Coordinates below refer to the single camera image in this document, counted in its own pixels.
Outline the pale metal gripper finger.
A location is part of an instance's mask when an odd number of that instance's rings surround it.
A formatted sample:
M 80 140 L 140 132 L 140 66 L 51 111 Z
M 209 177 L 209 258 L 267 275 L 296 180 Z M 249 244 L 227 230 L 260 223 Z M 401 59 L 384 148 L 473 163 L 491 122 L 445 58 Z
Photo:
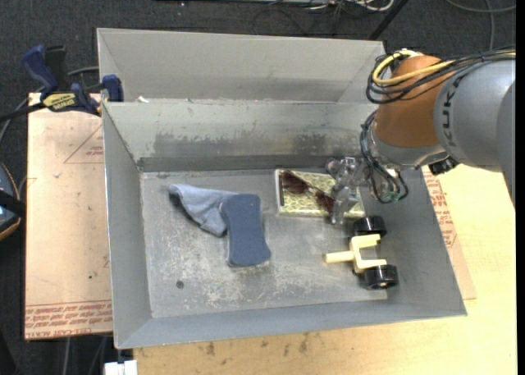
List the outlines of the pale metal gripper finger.
M 345 216 L 345 197 L 340 194 L 334 198 L 334 203 L 331 212 L 331 223 L 333 225 L 340 225 Z
M 356 194 L 355 196 L 347 198 L 347 210 L 344 213 L 346 218 L 359 218 L 361 217 L 361 199 Z

